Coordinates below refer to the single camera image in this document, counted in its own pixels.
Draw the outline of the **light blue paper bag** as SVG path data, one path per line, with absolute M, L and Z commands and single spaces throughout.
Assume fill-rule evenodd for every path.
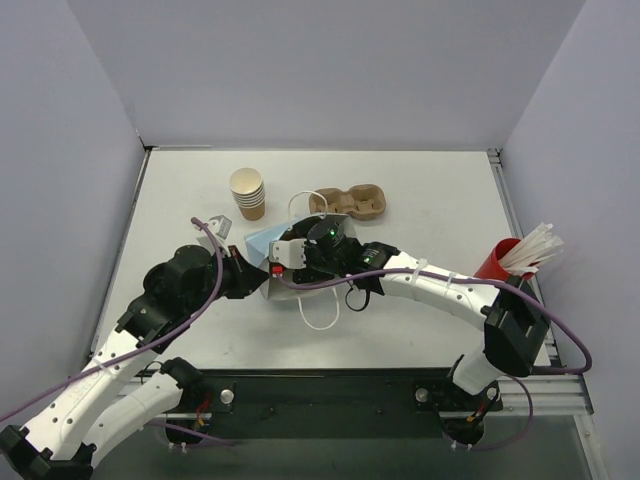
M 290 202 L 307 195 L 320 201 L 320 211 L 307 217 L 296 217 L 292 206 L 287 206 L 287 220 L 275 226 L 248 234 L 244 237 L 245 247 L 249 254 L 249 263 L 267 273 L 267 280 L 259 287 L 261 296 L 266 301 L 293 301 L 304 324 L 318 332 L 334 327 L 341 314 L 340 300 L 336 288 L 331 292 L 335 303 L 335 316 L 324 326 L 313 324 L 304 312 L 303 299 L 317 294 L 315 290 L 303 291 L 299 287 L 306 284 L 326 282 L 332 276 L 314 267 L 311 244 L 307 240 L 307 232 L 317 221 L 330 216 L 329 202 L 326 195 L 312 190 L 302 190 L 294 194 Z

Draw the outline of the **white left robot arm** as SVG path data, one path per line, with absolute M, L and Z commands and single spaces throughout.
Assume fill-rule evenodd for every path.
M 88 479 L 116 445 L 155 416 L 195 409 L 204 375 L 166 360 L 137 390 L 117 396 L 221 297 L 244 299 L 268 278 L 236 246 L 186 245 L 154 266 L 97 353 L 56 398 L 22 426 L 1 432 L 1 453 L 24 479 Z

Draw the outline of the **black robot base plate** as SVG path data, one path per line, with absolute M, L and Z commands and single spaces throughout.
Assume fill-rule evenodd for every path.
M 158 418 L 171 441 L 422 439 L 473 443 L 502 410 L 496 382 L 470 395 L 445 368 L 206 370 Z

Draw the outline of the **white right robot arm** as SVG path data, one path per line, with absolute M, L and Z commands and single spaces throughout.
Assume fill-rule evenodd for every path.
M 349 283 L 446 312 L 480 331 L 479 345 L 456 359 L 443 384 L 444 398 L 457 408 L 502 376 L 531 375 L 549 330 L 549 315 L 516 279 L 465 276 L 389 244 L 363 243 L 345 215 L 311 216 L 277 229 L 260 264 L 271 275 L 264 290 L 270 299 Z

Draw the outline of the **stack of brown paper cups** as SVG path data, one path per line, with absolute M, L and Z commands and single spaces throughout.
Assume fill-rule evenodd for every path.
M 236 170 L 229 178 L 229 188 L 246 220 L 257 221 L 265 215 L 264 180 L 257 170 L 249 167 Z

